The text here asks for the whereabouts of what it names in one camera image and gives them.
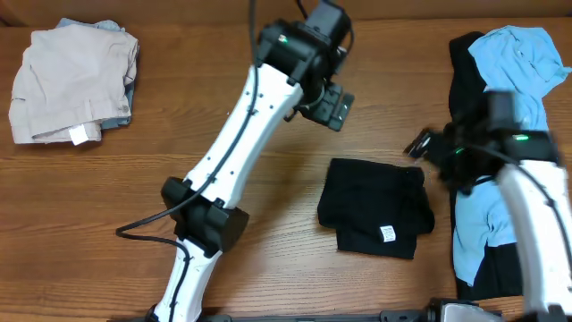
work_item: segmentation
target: white folded cloth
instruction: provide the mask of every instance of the white folded cloth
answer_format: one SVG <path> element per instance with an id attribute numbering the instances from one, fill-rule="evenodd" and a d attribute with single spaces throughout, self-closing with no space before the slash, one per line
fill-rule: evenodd
<path id="1" fill-rule="evenodd" d="M 101 140 L 102 121 L 130 116 L 125 85 L 135 79 L 138 49 L 127 32 L 80 25 L 32 32 L 13 84 L 14 142 L 70 141 L 81 124 L 89 140 Z"/>

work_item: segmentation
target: light blue garment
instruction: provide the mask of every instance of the light blue garment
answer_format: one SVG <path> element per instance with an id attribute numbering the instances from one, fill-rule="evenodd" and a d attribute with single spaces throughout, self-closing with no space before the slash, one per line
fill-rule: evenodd
<path id="1" fill-rule="evenodd" d="M 94 24 L 91 23 L 84 23 L 79 21 L 73 21 L 71 19 L 62 18 L 60 22 L 55 26 L 56 28 L 61 28 L 65 26 L 69 26 L 72 24 L 77 24 L 86 27 L 92 27 L 101 30 L 110 30 L 110 31 L 121 31 L 125 32 L 125 28 L 119 27 L 119 25 L 115 21 L 100 21 Z M 125 96 L 127 97 L 127 101 L 129 102 L 129 109 L 132 112 L 133 108 L 133 93 L 135 92 L 135 81 L 132 81 L 129 85 L 125 86 Z M 120 125 L 127 125 L 131 122 L 131 117 L 118 117 L 109 120 L 105 120 L 101 122 L 101 129 L 113 129 L 117 128 Z"/>
<path id="2" fill-rule="evenodd" d="M 522 129 L 548 131 L 542 98 L 566 79 L 551 37 L 542 28 L 507 26 L 479 38 L 468 49 L 487 84 L 485 90 L 515 91 L 515 116 Z M 484 257 L 484 247 L 516 242 L 509 211 L 495 182 L 457 194 L 453 265 L 469 285 Z"/>

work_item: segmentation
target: black garment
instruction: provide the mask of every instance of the black garment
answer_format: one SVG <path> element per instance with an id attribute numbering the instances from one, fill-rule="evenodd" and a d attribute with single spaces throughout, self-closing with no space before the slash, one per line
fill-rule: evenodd
<path id="1" fill-rule="evenodd" d="M 453 39 L 449 43 L 453 64 L 453 81 L 450 85 L 449 110 L 453 122 L 464 113 L 478 107 L 486 83 L 476 67 L 468 48 L 484 34 L 478 31 Z M 451 230 L 455 228 L 455 200 L 457 193 L 450 193 Z M 473 286 L 457 278 L 457 297 L 460 300 L 484 300 L 503 296 L 522 295 L 522 275 L 515 243 L 484 248 L 484 258 Z"/>
<path id="2" fill-rule="evenodd" d="M 339 250 L 412 259 L 417 235 L 435 224 L 423 181 L 420 168 L 334 158 L 318 220 L 336 229 Z M 395 241 L 383 242 L 384 226 Z"/>

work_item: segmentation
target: wooden table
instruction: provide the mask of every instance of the wooden table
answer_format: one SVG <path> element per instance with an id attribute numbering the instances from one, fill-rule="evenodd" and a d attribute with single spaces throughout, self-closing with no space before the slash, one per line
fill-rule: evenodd
<path id="1" fill-rule="evenodd" d="M 271 138 L 240 207 L 250 222 L 219 261 L 207 313 L 234 316 L 372 313 L 420 309 L 455 297 L 450 209 L 435 169 L 423 165 L 435 213 L 415 259 L 336 251 L 316 221 L 332 157 L 410 165 L 401 151 L 426 125 L 450 120 L 449 40 L 507 24 L 542 26 L 572 64 L 572 19 L 363 21 L 338 81 L 356 95 L 342 132 L 301 117 Z M 102 321 L 141 315 L 158 302 L 173 247 L 114 236 L 164 209 L 159 190 L 205 154 L 246 79 L 246 26 L 128 27 L 141 56 L 129 128 L 101 143 L 13 144 L 8 108 L 30 29 L 0 29 L 0 320 Z M 544 99 L 559 149 L 572 153 L 572 80 Z M 140 229 L 173 237 L 173 221 Z M 484 301 L 522 312 L 519 298 Z"/>

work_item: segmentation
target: clothing tag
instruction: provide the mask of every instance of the clothing tag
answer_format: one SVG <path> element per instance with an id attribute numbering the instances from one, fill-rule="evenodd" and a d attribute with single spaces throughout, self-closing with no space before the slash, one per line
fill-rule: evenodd
<path id="1" fill-rule="evenodd" d="M 86 133 L 86 128 L 83 126 L 83 124 L 70 128 L 70 137 L 73 145 L 79 145 L 89 140 L 88 134 Z"/>
<path id="2" fill-rule="evenodd" d="M 381 226 L 379 229 L 383 234 L 383 242 L 394 242 L 395 241 L 395 231 L 392 225 Z"/>

